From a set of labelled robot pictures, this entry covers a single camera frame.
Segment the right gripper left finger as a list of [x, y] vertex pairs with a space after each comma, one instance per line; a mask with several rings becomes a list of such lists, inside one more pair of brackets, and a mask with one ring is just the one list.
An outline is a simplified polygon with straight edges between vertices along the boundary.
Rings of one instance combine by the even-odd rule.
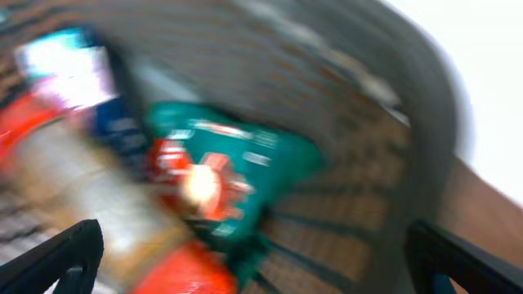
[[79, 223], [1, 266], [1, 293], [91, 294], [104, 241], [97, 220]]

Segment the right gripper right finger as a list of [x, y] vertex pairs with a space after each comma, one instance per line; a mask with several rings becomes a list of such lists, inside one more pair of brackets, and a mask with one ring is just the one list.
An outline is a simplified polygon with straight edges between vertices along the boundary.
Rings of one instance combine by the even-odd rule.
[[522, 294], [522, 269], [503, 261], [449, 231], [423, 220], [407, 229], [406, 263], [417, 294]]

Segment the green Nescafe coffee bag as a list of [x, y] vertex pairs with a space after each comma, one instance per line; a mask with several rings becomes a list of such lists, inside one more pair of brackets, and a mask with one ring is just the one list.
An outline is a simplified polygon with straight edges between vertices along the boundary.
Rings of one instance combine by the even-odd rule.
[[145, 122], [162, 204], [192, 222], [244, 288], [266, 257], [258, 226], [268, 208], [325, 165], [306, 137], [242, 122], [204, 105], [161, 102]]

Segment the Kleenex tissue pack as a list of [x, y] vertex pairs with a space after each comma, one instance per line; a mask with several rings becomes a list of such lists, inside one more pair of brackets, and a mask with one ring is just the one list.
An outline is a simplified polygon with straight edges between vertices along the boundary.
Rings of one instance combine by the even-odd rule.
[[23, 159], [53, 172], [93, 154], [142, 176], [149, 144], [118, 79], [122, 65], [91, 30], [69, 27], [14, 50], [22, 88], [1, 104], [1, 170]]

